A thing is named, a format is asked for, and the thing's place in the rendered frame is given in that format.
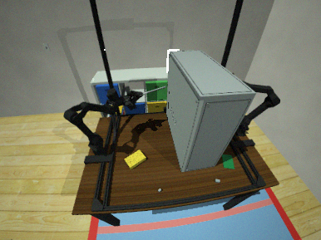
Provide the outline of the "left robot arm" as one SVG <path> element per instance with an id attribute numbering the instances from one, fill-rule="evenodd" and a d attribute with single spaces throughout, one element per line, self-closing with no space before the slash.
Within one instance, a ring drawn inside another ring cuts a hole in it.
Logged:
<path id="1" fill-rule="evenodd" d="M 261 85 L 249 84 L 245 81 L 243 82 L 255 92 L 265 93 L 268 96 L 264 99 L 264 102 L 261 105 L 259 105 L 249 114 L 244 116 L 244 118 L 242 119 L 239 125 L 239 128 L 236 130 L 238 135 L 245 135 L 245 131 L 249 130 L 248 125 L 250 124 L 252 119 L 260 115 L 262 112 L 264 112 L 268 108 L 275 107 L 280 103 L 280 98 L 278 98 L 278 96 L 274 93 L 274 90 L 272 89 L 271 86 L 261 86 Z"/>

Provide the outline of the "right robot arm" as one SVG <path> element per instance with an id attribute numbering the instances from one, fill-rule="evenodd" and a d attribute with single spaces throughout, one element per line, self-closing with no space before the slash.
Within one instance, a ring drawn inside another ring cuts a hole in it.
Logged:
<path id="1" fill-rule="evenodd" d="M 92 149 L 92 152 L 94 153 L 94 155 L 103 155 L 105 153 L 104 152 L 105 150 L 103 149 L 103 138 L 99 134 L 95 132 L 93 133 L 84 124 L 83 118 L 85 117 L 86 113 L 89 110 L 105 112 L 109 115 L 114 115 L 116 113 L 117 107 L 122 105 L 120 97 L 117 94 L 116 89 L 114 88 L 111 88 L 110 90 L 108 90 L 106 96 L 108 97 L 109 100 L 106 100 L 105 105 L 97 105 L 97 104 L 90 104 L 90 103 L 88 104 L 87 102 L 82 102 L 81 104 L 75 105 L 69 110 L 66 110 L 63 116 L 66 120 L 68 120 L 69 122 L 74 124 L 76 127 L 78 127 L 81 130 L 81 132 L 83 132 L 88 137 L 90 141 L 88 146 Z M 129 102 L 130 102 L 130 98 L 124 100 L 123 103 L 125 103 L 126 106 L 129 106 L 130 110 L 133 110 L 135 107 L 131 102 L 130 103 Z M 79 110 L 81 110 L 81 112 L 77 113 L 76 111 L 79 111 Z"/>

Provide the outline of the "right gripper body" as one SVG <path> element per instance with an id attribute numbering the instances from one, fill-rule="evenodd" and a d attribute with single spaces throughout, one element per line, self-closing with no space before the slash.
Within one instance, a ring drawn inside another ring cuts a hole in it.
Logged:
<path id="1" fill-rule="evenodd" d="M 128 96 L 127 96 L 127 93 L 128 93 Z M 125 103 L 123 103 L 123 102 L 124 102 L 124 100 L 128 99 L 129 97 L 131 98 L 130 102 L 133 103 L 134 107 L 136 108 L 135 100 L 134 100 L 133 95 L 131 93 L 130 87 L 126 86 L 126 95 L 125 96 L 121 95 L 121 97 L 120 97 L 122 105 L 125 105 Z"/>

